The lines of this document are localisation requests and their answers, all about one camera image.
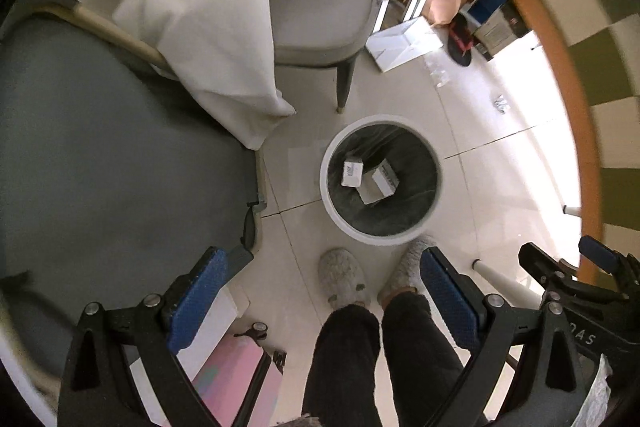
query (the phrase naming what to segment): checkered pattern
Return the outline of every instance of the checkered pattern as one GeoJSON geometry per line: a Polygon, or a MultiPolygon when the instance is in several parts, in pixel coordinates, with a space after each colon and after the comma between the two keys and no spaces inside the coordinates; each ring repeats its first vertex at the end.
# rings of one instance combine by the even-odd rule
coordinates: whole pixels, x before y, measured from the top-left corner
{"type": "Polygon", "coordinates": [[[640,16],[636,0],[542,0],[591,106],[604,241],[640,255],[640,16]]]}

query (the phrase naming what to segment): black pants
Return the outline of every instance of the black pants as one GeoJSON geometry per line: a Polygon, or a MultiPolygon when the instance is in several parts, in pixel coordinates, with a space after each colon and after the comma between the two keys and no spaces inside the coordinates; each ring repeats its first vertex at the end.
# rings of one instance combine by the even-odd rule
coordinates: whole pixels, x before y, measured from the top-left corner
{"type": "MultiPolygon", "coordinates": [[[[400,427],[422,427],[448,396],[462,363],[423,295],[397,295],[386,308],[382,334],[400,427]]],[[[318,335],[302,412],[323,427],[382,427],[373,398],[379,353],[375,315],[357,305],[332,313],[318,335]]]]}

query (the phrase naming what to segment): chair leg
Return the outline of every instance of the chair leg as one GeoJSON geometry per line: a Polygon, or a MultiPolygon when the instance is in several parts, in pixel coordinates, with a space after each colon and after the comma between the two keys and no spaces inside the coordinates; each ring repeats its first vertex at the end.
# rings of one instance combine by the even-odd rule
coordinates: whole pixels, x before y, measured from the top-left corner
{"type": "Polygon", "coordinates": [[[336,95],[338,98],[338,113],[344,113],[344,106],[347,105],[349,91],[351,90],[351,79],[353,78],[353,70],[356,67],[356,58],[358,54],[347,58],[338,64],[336,75],[336,95]]]}

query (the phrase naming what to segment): trash can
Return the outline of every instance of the trash can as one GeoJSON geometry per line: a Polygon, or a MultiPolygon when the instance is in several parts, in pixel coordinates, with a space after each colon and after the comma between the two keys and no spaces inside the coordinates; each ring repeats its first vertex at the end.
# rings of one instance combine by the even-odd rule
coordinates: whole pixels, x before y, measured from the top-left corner
{"type": "Polygon", "coordinates": [[[379,247],[402,245],[427,227],[440,195],[441,170],[431,145],[405,118],[379,114],[352,123],[327,147],[320,168],[320,193],[334,223],[349,236],[379,247]],[[364,204],[356,188],[343,187],[348,158],[367,172],[387,160],[398,177],[393,195],[364,204]]]}

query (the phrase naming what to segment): white box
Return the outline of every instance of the white box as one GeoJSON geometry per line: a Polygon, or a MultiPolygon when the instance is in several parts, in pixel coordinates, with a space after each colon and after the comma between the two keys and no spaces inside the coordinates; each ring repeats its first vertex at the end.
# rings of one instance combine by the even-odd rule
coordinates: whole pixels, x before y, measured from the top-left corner
{"type": "Polygon", "coordinates": [[[420,16],[374,33],[367,39],[366,47],[384,73],[441,48],[442,41],[426,19],[420,16]]]}
{"type": "Polygon", "coordinates": [[[342,182],[340,185],[343,187],[358,188],[362,183],[362,160],[358,158],[348,158],[344,162],[342,167],[342,182]]]}
{"type": "Polygon", "coordinates": [[[376,168],[364,174],[358,194],[364,204],[371,204],[395,194],[398,184],[396,173],[389,162],[383,160],[376,168]]]}

